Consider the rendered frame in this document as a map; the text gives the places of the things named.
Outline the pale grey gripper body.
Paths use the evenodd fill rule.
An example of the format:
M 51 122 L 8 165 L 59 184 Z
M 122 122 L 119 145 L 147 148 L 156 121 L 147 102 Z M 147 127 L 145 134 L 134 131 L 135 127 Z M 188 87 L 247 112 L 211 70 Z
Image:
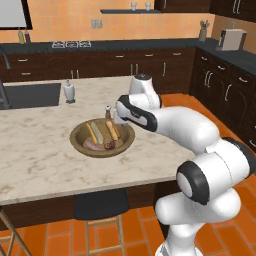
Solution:
M 115 124 L 124 125 L 127 124 L 127 111 L 121 109 L 115 109 L 113 111 L 113 120 Z

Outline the tan hot dog bun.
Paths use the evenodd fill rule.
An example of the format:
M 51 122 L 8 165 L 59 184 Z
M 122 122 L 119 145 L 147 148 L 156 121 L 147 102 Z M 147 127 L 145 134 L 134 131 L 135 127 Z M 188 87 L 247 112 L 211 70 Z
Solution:
M 119 139 L 114 127 L 113 127 L 113 124 L 110 120 L 106 121 L 106 125 L 107 125 L 107 128 L 112 136 L 112 139 L 117 141 Z
M 104 137 L 100 132 L 98 126 L 94 123 L 86 123 L 87 129 L 90 132 L 91 138 L 95 144 L 102 144 L 104 142 Z

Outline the brown round bowl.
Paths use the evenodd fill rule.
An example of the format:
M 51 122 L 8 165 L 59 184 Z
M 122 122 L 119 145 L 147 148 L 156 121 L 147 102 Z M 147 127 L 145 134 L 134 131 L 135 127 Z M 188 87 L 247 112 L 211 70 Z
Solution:
M 126 149 L 128 149 L 135 139 L 135 132 L 133 128 L 129 125 L 116 125 L 117 130 L 120 133 L 119 139 L 116 141 L 116 147 L 111 150 L 106 150 L 104 148 L 104 144 L 111 142 L 112 136 L 107 128 L 106 125 L 107 119 L 105 118 L 98 118 L 86 121 L 80 125 L 78 125 L 70 135 L 70 141 L 73 147 L 79 151 L 80 153 L 93 157 L 93 158 L 108 158 L 112 156 L 116 156 Z M 95 144 L 91 138 L 90 132 L 87 129 L 86 123 L 94 122 L 100 132 L 104 137 L 104 142 L 102 144 Z M 104 151 L 94 151 L 90 150 L 83 146 L 85 140 L 89 140 L 90 142 L 94 143 L 96 146 L 103 148 Z

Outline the white dispenser bottle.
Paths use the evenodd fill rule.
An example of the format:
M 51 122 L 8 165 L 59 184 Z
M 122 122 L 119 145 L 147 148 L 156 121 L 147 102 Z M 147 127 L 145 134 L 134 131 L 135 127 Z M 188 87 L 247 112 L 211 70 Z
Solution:
M 69 80 L 64 84 L 64 94 L 67 103 L 71 104 L 75 102 L 75 88 Z

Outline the long dark base cupboards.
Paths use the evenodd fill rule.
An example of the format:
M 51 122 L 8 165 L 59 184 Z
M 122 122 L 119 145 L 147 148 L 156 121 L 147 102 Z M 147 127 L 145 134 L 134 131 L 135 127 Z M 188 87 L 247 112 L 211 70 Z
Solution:
M 4 82 L 147 74 L 159 94 L 188 93 L 195 48 L 29 53 L 0 56 Z

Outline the black seat wooden stool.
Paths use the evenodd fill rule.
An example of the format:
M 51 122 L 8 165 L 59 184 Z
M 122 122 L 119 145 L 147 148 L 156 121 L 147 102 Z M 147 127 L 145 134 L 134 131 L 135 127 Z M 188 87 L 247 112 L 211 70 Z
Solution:
M 116 246 L 91 250 L 86 247 L 87 256 L 103 252 L 121 250 L 125 256 L 122 214 L 129 210 L 124 188 L 76 195 L 74 198 L 74 218 L 85 222 L 86 244 L 89 244 L 89 227 L 103 223 L 117 224 L 118 241 Z

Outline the hob with white burners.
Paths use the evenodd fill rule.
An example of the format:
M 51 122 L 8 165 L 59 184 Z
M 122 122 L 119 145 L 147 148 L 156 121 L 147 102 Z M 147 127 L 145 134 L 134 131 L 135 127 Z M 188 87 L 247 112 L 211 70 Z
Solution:
M 52 48 L 65 49 L 65 48 L 88 48 L 91 47 L 90 41 L 54 41 Z

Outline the dark sink basin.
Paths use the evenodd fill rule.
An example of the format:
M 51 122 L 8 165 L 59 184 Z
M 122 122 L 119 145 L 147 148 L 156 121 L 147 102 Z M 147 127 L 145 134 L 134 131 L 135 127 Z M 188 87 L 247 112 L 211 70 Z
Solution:
M 60 83 L 5 86 L 13 109 L 58 106 L 60 90 Z

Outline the side dark base cupboards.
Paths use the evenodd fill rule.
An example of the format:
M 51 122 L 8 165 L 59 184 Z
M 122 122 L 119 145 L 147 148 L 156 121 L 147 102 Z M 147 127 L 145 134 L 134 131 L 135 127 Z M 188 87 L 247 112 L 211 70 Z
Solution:
M 256 153 L 256 77 L 199 48 L 189 94 Z

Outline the pot with kitchen tools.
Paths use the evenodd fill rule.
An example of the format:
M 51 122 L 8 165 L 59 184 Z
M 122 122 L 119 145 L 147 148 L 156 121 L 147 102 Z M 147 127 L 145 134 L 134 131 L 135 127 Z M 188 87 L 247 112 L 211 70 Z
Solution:
M 200 21 L 200 32 L 199 32 L 199 40 L 201 42 L 206 41 L 206 36 L 207 36 L 207 29 L 210 26 L 210 23 L 208 21 Z

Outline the beige coffee machine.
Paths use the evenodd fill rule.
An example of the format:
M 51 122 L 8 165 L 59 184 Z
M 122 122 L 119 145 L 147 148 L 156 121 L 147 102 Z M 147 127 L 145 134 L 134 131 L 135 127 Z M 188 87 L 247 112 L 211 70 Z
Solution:
M 242 50 L 247 32 L 242 29 L 223 29 L 220 40 L 216 46 L 217 51 Z

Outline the black framed window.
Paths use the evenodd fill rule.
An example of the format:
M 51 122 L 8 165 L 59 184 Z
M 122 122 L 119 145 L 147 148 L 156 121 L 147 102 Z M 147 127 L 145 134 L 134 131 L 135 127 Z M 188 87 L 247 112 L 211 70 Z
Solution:
M 32 29 L 27 0 L 0 0 L 0 30 Z

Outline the wooden stool legs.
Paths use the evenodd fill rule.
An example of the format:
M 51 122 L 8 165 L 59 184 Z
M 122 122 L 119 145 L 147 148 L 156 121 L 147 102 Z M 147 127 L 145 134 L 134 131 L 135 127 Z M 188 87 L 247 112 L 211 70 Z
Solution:
M 5 224 L 5 226 L 8 228 L 8 230 L 11 232 L 10 236 L 3 237 L 3 239 L 7 239 L 9 241 L 9 247 L 8 252 L 6 253 L 3 249 L 3 247 L 0 244 L 0 256 L 11 256 L 11 252 L 13 249 L 14 241 L 17 240 L 20 246 L 24 249 L 25 253 L 28 256 L 31 256 L 30 252 L 27 250 L 26 245 L 24 244 L 23 240 L 21 239 L 20 235 L 8 219 L 7 215 L 4 213 L 3 208 L 0 208 L 0 219 Z

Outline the dark wall shelf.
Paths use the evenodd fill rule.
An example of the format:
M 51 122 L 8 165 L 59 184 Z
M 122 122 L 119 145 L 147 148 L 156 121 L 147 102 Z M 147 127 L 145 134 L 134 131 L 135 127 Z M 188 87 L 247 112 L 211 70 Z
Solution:
M 100 9 L 102 14 L 161 14 L 159 10 L 146 9 Z

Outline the dark wall cupboards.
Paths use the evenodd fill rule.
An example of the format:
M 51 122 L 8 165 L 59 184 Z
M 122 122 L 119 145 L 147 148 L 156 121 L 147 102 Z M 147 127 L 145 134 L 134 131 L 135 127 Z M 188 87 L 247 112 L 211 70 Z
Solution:
M 211 13 L 256 23 L 256 0 L 154 0 L 162 13 Z

